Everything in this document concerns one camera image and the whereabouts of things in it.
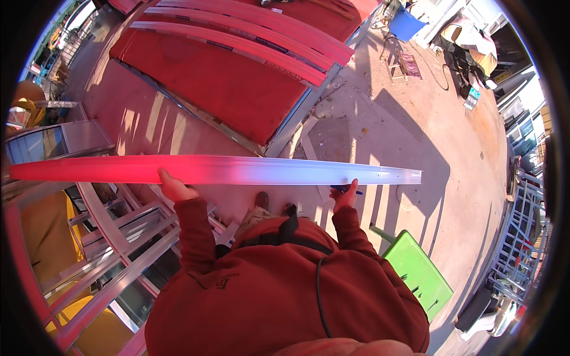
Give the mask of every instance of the khaki pants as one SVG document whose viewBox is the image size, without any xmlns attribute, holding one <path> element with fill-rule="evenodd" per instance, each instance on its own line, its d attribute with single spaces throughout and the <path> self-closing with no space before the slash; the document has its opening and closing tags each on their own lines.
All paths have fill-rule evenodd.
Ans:
<svg viewBox="0 0 570 356">
<path fill-rule="evenodd" d="M 242 224 L 238 227 L 237 231 L 234 234 L 234 239 L 238 239 L 244 231 L 247 229 L 254 227 L 255 225 L 259 224 L 260 222 L 267 220 L 278 218 L 279 216 L 273 215 L 272 213 L 268 212 L 264 208 L 256 207 L 253 210 L 249 211 L 246 216 L 242 220 Z"/>
</svg>

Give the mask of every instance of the shoe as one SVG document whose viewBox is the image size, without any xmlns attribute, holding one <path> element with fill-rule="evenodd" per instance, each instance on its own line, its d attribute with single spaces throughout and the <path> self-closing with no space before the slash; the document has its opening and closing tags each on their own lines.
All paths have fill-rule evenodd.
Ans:
<svg viewBox="0 0 570 356">
<path fill-rule="evenodd" d="M 260 207 L 269 211 L 269 195 L 266 192 L 260 191 L 255 196 L 255 207 Z"/>
</svg>

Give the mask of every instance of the sign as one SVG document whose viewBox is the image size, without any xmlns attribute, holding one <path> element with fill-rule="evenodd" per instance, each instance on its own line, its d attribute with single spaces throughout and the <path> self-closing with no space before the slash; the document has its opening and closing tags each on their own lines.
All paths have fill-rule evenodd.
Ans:
<svg viewBox="0 0 570 356">
<path fill-rule="evenodd" d="M 473 110 L 473 108 L 477 104 L 477 101 L 479 101 L 480 95 L 481 94 L 478 91 L 476 91 L 475 88 L 471 87 L 471 89 L 469 90 L 469 95 L 467 95 L 467 99 L 465 100 L 465 103 L 463 103 L 463 106 L 469 110 Z"/>
</svg>

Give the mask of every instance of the left hand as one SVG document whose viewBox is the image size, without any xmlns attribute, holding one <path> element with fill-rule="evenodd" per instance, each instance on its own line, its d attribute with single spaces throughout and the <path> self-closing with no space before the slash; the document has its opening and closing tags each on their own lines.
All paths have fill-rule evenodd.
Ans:
<svg viewBox="0 0 570 356">
<path fill-rule="evenodd" d="M 162 182 L 160 186 L 162 193 L 174 203 L 198 198 L 200 196 L 195 188 L 187 187 L 181 181 L 172 178 L 164 168 L 158 169 L 158 176 Z"/>
<path fill-rule="evenodd" d="M 331 189 L 329 197 L 335 200 L 335 207 L 332 209 L 333 214 L 336 214 L 340 208 L 344 206 L 353 207 L 356 203 L 356 189 L 358 188 L 358 179 L 354 179 L 351 183 L 350 189 L 343 193 L 338 189 Z"/>
</svg>

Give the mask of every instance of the wooden stick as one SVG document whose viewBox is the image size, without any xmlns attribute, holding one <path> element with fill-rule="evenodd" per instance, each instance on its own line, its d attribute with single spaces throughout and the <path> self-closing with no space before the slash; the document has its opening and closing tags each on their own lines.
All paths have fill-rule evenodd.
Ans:
<svg viewBox="0 0 570 356">
<path fill-rule="evenodd" d="M 354 20 L 354 16 L 352 16 L 351 14 L 343 11 L 343 10 L 339 10 L 336 7 L 332 6 L 329 3 L 324 3 L 324 2 L 320 2 L 319 0 L 308 0 L 309 2 L 315 3 L 317 5 L 323 6 L 325 9 L 327 10 L 331 10 L 334 13 L 337 13 L 339 15 L 341 15 L 342 17 L 345 17 L 347 19 L 349 19 L 350 21 Z"/>
</svg>

